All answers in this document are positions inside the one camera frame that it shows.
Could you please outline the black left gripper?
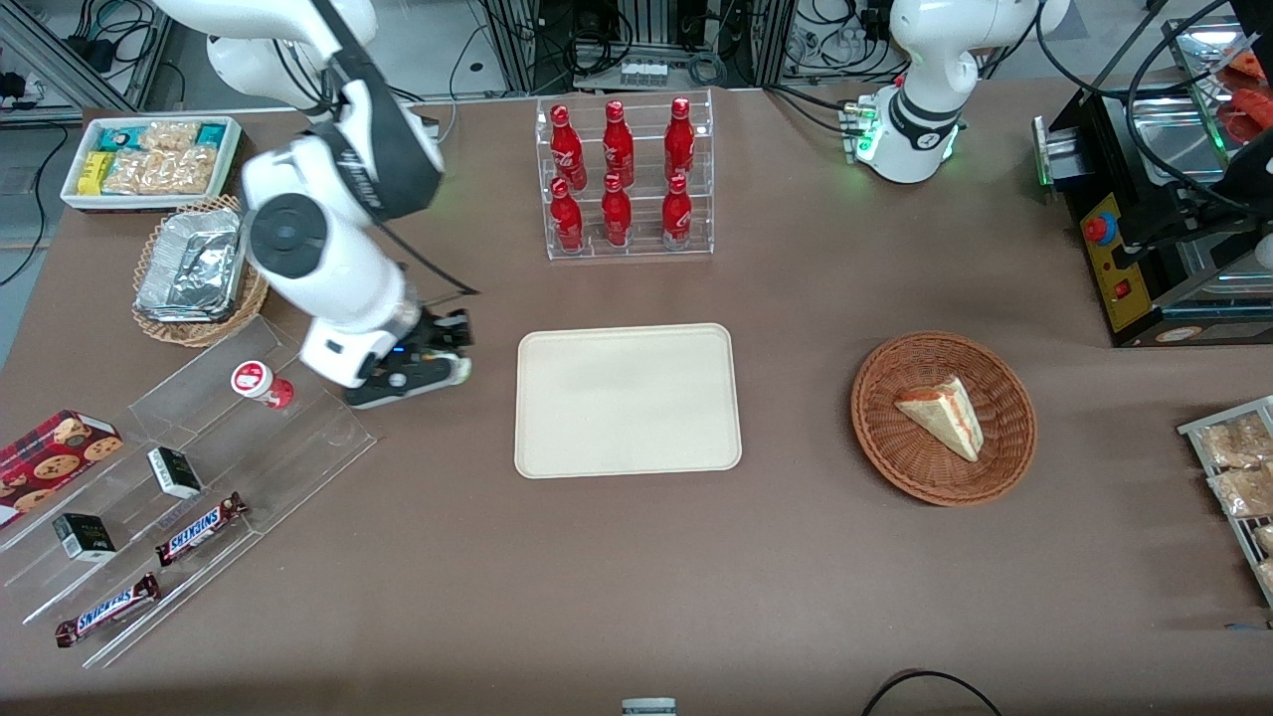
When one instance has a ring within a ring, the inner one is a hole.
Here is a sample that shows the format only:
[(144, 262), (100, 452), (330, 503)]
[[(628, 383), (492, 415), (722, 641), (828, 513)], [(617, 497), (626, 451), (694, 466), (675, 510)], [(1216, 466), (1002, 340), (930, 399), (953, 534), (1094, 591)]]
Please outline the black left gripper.
[(1114, 268), (1127, 270), (1148, 259), (1160, 245), (1178, 238), (1181, 223), (1179, 245), (1255, 231), (1259, 214), (1246, 192), (1240, 187), (1209, 190), (1204, 196), (1200, 190), (1179, 189), (1183, 214), (1174, 197), (1150, 197), (1124, 209), (1118, 219), (1120, 246), (1114, 250)]

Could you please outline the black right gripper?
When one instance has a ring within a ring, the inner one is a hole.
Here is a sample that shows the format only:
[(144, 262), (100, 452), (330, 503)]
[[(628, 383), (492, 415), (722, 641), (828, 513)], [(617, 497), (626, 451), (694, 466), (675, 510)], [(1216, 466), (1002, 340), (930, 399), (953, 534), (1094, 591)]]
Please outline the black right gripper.
[(402, 364), (419, 364), (433, 359), (449, 361), (460, 349), (474, 344), (468, 310), (449, 312), (449, 326), (420, 319), (402, 339)]

